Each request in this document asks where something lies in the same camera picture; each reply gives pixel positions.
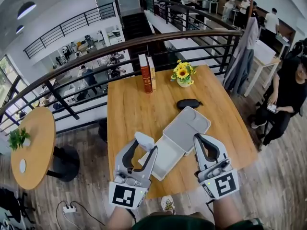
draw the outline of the white box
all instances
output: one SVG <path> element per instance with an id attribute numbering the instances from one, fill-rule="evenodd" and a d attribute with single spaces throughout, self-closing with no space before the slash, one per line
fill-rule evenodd
<path id="1" fill-rule="evenodd" d="M 187 106 L 163 130 L 162 137 L 156 142 L 158 155 L 152 175 L 162 181 L 183 156 L 189 155 L 194 148 L 193 137 L 205 134 L 211 122 L 202 114 Z M 138 160 L 143 166 L 148 152 Z"/>
<path id="2" fill-rule="evenodd" d="M 259 39 L 255 43 L 254 56 L 264 65 L 270 64 L 276 52 Z"/>

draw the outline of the hanging coat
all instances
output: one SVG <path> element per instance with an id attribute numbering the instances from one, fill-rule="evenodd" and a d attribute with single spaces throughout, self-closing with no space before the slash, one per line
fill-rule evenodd
<path id="1" fill-rule="evenodd" d="M 229 62 L 223 86 L 232 93 L 241 93 L 242 86 L 248 78 L 254 59 L 254 46 L 259 29 L 256 18 L 248 20 L 246 30 Z"/>

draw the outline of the potted plant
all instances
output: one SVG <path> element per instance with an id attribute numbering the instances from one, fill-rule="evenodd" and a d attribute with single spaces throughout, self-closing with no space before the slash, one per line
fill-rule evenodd
<path id="1" fill-rule="evenodd" d="M 30 135 L 25 131 L 25 128 L 15 129 L 10 132 L 9 144 L 13 151 L 19 147 L 30 145 Z"/>
<path id="2" fill-rule="evenodd" d="M 191 78 L 191 75 L 196 73 L 196 70 L 187 62 L 181 62 L 181 60 L 177 61 L 178 65 L 175 67 L 173 71 L 173 75 L 171 76 L 171 81 L 177 80 L 177 83 L 186 88 L 191 86 L 194 81 Z"/>

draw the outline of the small plant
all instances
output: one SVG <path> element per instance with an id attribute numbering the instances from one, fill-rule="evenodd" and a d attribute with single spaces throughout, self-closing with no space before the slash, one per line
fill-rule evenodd
<path id="1" fill-rule="evenodd" d="M 178 65 L 173 70 L 171 81 L 178 78 L 181 83 L 192 85 L 194 81 L 191 79 L 191 75 L 195 74 L 196 70 L 194 70 L 194 68 L 187 62 L 181 62 L 181 60 L 178 60 L 177 63 Z"/>
<path id="2" fill-rule="evenodd" d="M 25 131 L 25 128 L 22 128 L 21 130 L 15 129 L 11 131 L 9 143 L 12 150 L 17 150 L 18 146 L 23 148 L 24 140 L 26 138 L 30 138 L 30 135 Z"/>

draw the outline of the smartphone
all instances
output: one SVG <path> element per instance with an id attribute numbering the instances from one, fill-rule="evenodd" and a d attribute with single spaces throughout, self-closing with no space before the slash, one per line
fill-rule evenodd
<path id="1" fill-rule="evenodd" d="M 267 109 L 268 109 L 269 111 L 271 111 L 272 113 L 276 113 L 276 108 L 277 108 L 277 106 L 276 106 L 276 105 L 273 105 L 273 104 L 268 105 L 268 107 L 267 107 Z"/>

